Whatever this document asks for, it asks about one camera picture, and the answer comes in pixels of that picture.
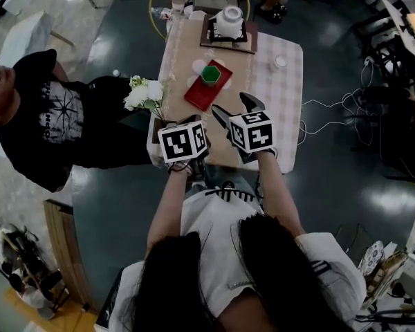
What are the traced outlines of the dark brown wooden box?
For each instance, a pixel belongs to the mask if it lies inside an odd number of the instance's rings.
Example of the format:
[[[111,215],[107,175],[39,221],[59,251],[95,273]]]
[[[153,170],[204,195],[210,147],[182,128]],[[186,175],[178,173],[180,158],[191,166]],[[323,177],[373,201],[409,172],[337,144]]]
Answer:
[[[175,126],[175,122],[171,121],[164,121],[160,118],[155,118],[153,123],[153,130],[152,130],[152,136],[151,136],[151,142],[153,144],[159,144],[159,137],[158,137],[158,131],[161,129],[166,129]]]

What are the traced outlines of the white flower-shaped coaster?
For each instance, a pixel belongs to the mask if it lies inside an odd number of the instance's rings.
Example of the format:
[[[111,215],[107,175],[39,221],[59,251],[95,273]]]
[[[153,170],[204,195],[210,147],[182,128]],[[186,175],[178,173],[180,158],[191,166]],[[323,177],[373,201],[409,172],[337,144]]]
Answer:
[[[195,74],[188,78],[187,80],[187,87],[190,88],[191,85],[196,81],[198,76],[201,74],[203,69],[207,66],[207,63],[202,59],[197,59],[192,63],[192,69],[195,72]],[[232,79],[230,78],[225,85],[222,87],[223,90],[227,90],[232,85]]]

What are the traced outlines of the white draped furniture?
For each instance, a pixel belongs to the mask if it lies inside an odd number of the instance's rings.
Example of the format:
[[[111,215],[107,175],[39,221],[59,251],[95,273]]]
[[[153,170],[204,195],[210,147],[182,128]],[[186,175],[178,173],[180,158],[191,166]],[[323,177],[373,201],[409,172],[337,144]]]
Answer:
[[[44,11],[14,25],[4,40],[0,66],[13,67],[25,55],[45,50],[52,29],[53,18]]]

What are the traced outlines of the table with checked tablecloth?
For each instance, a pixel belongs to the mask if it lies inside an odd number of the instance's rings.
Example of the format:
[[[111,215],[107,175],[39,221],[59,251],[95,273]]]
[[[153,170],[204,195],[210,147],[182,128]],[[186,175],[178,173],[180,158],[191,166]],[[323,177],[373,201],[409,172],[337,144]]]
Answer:
[[[202,112],[184,99],[187,80],[195,72],[192,63],[197,59],[207,64],[215,60],[231,70],[232,85],[222,90],[215,104],[232,114],[243,113],[245,108],[239,97],[247,92],[259,100],[273,121],[277,162],[282,173],[293,170],[299,136],[302,108],[303,51],[300,45],[285,39],[258,34],[257,52],[240,53],[219,48],[200,46],[202,21],[184,19],[175,21],[167,35],[159,81],[165,85],[161,111],[166,120],[180,121],[199,114],[211,142],[210,165],[244,168],[256,171],[258,164],[243,164],[239,153],[226,138],[225,129],[217,122],[211,111]],[[282,69],[274,67],[276,56],[281,55],[287,63]]]

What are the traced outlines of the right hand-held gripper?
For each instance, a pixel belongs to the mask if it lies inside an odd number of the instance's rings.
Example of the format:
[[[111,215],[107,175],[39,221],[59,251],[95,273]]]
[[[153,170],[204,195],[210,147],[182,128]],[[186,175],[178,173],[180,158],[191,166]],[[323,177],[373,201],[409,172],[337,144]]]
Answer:
[[[261,100],[245,92],[240,92],[239,97],[246,114],[232,116],[217,104],[211,110],[219,124],[230,131],[230,141],[238,149],[242,163],[248,164],[257,159],[257,152],[275,148],[274,127]]]

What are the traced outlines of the person's right forearm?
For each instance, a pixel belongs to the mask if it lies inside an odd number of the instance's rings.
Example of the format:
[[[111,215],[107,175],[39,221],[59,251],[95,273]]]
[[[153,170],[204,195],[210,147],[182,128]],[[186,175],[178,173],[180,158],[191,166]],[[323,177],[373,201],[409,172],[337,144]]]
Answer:
[[[264,193],[264,212],[276,218],[294,237],[305,234],[275,155],[269,151],[257,152],[257,160]]]

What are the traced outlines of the box with round pads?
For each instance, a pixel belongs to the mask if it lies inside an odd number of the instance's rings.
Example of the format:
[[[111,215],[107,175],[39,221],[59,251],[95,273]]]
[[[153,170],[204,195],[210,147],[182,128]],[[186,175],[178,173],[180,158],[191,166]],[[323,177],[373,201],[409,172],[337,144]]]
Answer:
[[[216,14],[227,6],[238,6],[238,0],[193,0],[194,10]]]

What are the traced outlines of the person's jeans legs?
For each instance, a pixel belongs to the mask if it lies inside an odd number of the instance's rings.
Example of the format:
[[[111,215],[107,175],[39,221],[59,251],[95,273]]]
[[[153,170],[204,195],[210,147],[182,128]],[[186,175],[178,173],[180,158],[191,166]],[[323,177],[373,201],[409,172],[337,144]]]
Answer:
[[[226,182],[233,183],[234,187],[242,192],[255,195],[254,189],[237,169],[218,165],[206,165],[203,179],[192,183],[192,187],[187,191],[186,197],[189,198],[191,195],[205,190],[217,187],[222,188]]]

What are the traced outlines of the white ceramic jar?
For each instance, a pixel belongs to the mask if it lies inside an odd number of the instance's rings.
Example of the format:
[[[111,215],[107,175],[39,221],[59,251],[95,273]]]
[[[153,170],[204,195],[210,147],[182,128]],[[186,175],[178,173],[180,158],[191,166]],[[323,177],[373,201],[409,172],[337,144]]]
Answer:
[[[226,6],[215,16],[216,31],[225,38],[237,39],[241,36],[243,12],[237,6]]]

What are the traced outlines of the black metal frame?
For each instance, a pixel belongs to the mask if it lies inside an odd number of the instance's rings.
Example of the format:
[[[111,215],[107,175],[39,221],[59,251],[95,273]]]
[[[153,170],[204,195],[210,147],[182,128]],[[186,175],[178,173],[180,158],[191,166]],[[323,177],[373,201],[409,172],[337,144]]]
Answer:
[[[112,284],[112,287],[107,295],[107,298],[104,301],[104,304],[100,310],[98,318],[94,324],[95,331],[108,332],[109,331],[109,320],[113,307],[115,306],[116,296],[118,294],[118,289],[120,286],[120,280],[122,276],[123,268],[118,271],[116,279]]]

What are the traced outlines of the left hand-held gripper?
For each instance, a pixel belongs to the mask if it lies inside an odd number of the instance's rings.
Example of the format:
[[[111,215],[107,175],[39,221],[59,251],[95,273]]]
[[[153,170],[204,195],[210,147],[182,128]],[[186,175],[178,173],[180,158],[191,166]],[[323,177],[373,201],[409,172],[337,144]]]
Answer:
[[[168,172],[187,172],[189,177],[203,178],[210,141],[200,115],[192,115],[158,130],[163,160]]]

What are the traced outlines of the person's left forearm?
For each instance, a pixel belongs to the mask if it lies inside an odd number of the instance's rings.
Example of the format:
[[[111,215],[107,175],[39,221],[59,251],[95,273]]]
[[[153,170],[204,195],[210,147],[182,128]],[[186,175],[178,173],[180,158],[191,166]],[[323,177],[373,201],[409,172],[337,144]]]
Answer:
[[[179,237],[181,234],[181,213],[185,199],[188,172],[171,171],[160,203],[151,222],[147,235],[146,255],[153,246],[166,237]]]

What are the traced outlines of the green cup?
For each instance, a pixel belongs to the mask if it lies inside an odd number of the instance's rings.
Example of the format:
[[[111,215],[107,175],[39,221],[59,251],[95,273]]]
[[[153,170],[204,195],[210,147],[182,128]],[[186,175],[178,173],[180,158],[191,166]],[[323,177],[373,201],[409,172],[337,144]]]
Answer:
[[[221,78],[221,71],[215,65],[207,65],[200,74],[202,83],[204,85],[212,87]]]

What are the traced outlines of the red tray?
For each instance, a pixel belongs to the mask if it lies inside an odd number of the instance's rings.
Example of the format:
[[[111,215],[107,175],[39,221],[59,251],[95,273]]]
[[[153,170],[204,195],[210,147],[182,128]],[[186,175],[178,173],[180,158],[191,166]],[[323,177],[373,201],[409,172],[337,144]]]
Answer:
[[[198,76],[196,81],[184,95],[184,99],[187,102],[201,111],[207,111],[209,109],[216,97],[223,90],[222,87],[233,75],[231,70],[215,60],[211,60],[207,65],[215,65],[221,71],[221,78],[216,85],[212,87],[206,86],[202,83],[201,76]]]

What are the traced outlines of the person's white shirt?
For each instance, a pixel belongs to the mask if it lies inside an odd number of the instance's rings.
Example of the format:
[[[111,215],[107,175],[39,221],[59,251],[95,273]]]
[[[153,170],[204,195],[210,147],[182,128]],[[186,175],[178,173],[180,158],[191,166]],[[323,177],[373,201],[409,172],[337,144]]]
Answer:
[[[184,200],[181,233],[200,235],[201,290],[214,316],[219,316],[239,293],[251,286],[237,253],[237,225],[257,211],[256,203],[234,194],[226,200],[205,190]],[[295,242],[312,263],[338,316],[351,322],[367,294],[362,273],[331,233],[302,234]],[[131,332],[132,299],[138,291],[143,265],[139,261],[123,270],[109,318],[109,332]]]

